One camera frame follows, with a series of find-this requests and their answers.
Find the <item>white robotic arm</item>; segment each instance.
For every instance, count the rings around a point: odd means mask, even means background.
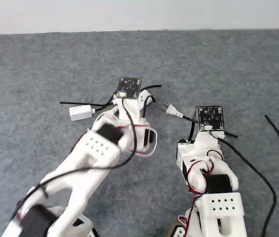
[[[137,79],[128,79],[128,83],[134,80],[137,82]],[[142,155],[151,155],[153,153],[154,149],[149,152],[151,150],[150,144],[153,142],[157,144],[157,133],[145,118],[140,117],[137,98],[125,98],[123,95],[116,96],[114,104],[119,107],[119,118],[112,115],[112,113],[104,112],[95,121],[92,128],[79,139],[72,152],[56,170],[42,179],[41,184],[47,182],[44,184],[43,189],[37,189],[31,194],[24,202],[22,211],[18,213],[20,219],[26,222],[25,219],[28,215],[36,215],[36,213],[33,214],[34,211],[31,211],[33,207],[43,204],[49,196],[60,190],[70,188],[72,193],[68,206],[61,214],[57,213],[57,218],[45,232],[47,237],[92,236],[90,232],[93,224],[81,214],[89,198],[107,176],[110,169],[116,167],[121,153],[126,151],[131,152],[132,155],[135,152]],[[54,177],[77,169],[83,171],[72,172],[49,182]],[[77,219],[82,220],[82,224],[74,226]],[[17,221],[12,220],[2,237],[45,236],[43,234],[30,233],[30,231],[26,232],[25,229],[30,230],[30,227],[22,227],[22,221],[18,225]]]
[[[178,221],[175,237],[246,237],[238,178],[224,162],[218,140],[224,138],[222,107],[198,107],[195,141],[177,144],[177,165],[197,194]]]

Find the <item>white plug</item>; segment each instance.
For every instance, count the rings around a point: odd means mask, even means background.
[[[167,115],[174,115],[174,116],[177,116],[179,118],[183,117],[183,113],[180,113],[179,111],[177,111],[177,109],[173,105],[169,105],[169,104],[166,104],[166,103],[164,103],[164,105],[168,106],[167,109],[162,107],[162,109],[165,110],[165,113]]]
[[[72,121],[87,119],[93,116],[95,109],[90,105],[81,105],[69,108],[69,114]]]

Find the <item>white connector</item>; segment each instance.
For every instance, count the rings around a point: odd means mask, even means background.
[[[142,92],[140,92],[140,94],[138,96],[138,106],[139,106],[140,111],[144,109],[145,100],[150,95],[151,94],[147,90],[143,90]],[[149,98],[147,100],[147,105],[149,105],[152,101],[153,101],[152,98]],[[105,113],[115,115],[118,111],[119,111],[119,107],[116,105],[115,107],[106,111]]]
[[[90,105],[81,105],[69,108],[69,114],[72,121],[87,119],[93,116],[95,109]]]
[[[173,105],[169,105],[169,104],[166,104],[164,103],[164,105],[168,106],[168,108],[163,108],[163,110],[165,110],[165,113],[167,115],[174,115],[174,116],[177,116],[179,118],[182,118],[183,117],[183,113],[179,112]]]

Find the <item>red wire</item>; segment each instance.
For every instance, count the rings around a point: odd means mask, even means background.
[[[185,233],[184,233],[184,237],[187,237],[187,234],[188,234],[188,231],[189,231],[189,225],[190,225],[190,218],[191,218],[191,214],[192,214],[192,211],[193,211],[193,207],[194,207],[194,204],[195,204],[195,201],[200,198],[202,195],[200,196],[195,196],[193,198],[193,201],[192,201],[192,207],[191,207],[191,210],[190,210],[190,213],[189,213],[189,217],[188,217],[188,221],[187,221],[187,227],[186,227],[186,230],[185,230]]]
[[[203,160],[198,160],[198,161],[196,161],[195,163],[193,163],[191,166],[190,166],[190,168],[188,169],[188,172],[187,172],[187,181],[188,181],[188,186],[189,186],[189,188],[190,188],[190,192],[193,192],[193,193],[195,193],[195,194],[203,194],[202,192],[200,192],[200,191],[198,191],[198,190],[195,190],[191,185],[190,185],[190,183],[189,183],[189,173],[191,172],[191,170],[192,170],[192,168],[193,168],[193,166],[195,166],[197,163],[200,163],[200,162],[202,162]]]

